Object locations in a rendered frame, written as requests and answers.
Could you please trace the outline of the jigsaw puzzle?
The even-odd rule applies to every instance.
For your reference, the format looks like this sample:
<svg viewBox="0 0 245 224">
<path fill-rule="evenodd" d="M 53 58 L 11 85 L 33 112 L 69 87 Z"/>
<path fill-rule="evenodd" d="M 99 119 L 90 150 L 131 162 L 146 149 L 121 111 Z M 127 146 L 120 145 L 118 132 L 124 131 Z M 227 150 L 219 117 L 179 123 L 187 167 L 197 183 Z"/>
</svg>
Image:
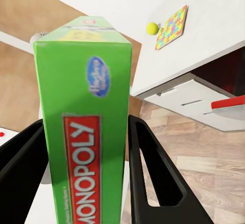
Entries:
<svg viewBox="0 0 245 224">
<path fill-rule="evenodd" d="M 155 51 L 159 50 L 182 34 L 186 11 L 187 5 L 166 21 L 165 28 L 160 28 L 155 45 Z"/>
</svg>

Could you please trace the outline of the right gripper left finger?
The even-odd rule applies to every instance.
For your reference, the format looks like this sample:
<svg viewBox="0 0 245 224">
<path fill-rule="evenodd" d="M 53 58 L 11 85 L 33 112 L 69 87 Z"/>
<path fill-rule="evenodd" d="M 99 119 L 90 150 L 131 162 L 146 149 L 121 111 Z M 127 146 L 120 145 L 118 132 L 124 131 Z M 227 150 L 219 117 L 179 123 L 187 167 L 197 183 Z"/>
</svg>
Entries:
<svg viewBox="0 0 245 224">
<path fill-rule="evenodd" d="M 0 146 L 0 224 L 25 224 L 48 162 L 43 118 Z"/>
</svg>

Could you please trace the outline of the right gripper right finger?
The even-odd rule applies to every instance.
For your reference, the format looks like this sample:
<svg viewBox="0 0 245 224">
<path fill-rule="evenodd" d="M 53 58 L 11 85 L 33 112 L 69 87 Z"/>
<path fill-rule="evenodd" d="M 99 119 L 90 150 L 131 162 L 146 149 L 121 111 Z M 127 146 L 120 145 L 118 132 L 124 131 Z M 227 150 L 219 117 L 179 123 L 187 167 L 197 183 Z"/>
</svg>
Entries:
<svg viewBox="0 0 245 224">
<path fill-rule="evenodd" d="M 214 224 L 148 124 L 128 117 L 132 224 Z M 159 207 L 148 204 L 140 149 Z"/>
</svg>

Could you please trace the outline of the board game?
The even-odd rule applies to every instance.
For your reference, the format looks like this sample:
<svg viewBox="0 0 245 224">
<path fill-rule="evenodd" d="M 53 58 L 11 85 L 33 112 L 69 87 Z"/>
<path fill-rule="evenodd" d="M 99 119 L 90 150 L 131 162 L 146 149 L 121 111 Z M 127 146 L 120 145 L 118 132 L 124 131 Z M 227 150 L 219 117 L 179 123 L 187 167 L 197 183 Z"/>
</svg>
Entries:
<svg viewBox="0 0 245 224">
<path fill-rule="evenodd" d="M 103 16 L 33 43 L 57 224 L 120 224 L 133 45 Z"/>
</svg>

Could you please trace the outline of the tennis ball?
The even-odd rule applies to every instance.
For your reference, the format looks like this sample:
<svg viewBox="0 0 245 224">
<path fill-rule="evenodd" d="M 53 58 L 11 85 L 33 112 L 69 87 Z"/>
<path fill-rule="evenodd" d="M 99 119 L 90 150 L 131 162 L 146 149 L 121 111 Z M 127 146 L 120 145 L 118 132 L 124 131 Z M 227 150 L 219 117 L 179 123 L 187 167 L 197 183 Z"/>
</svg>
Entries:
<svg viewBox="0 0 245 224">
<path fill-rule="evenodd" d="M 156 35 L 159 30 L 157 23 L 149 23 L 147 25 L 146 31 L 149 35 Z"/>
</svg>

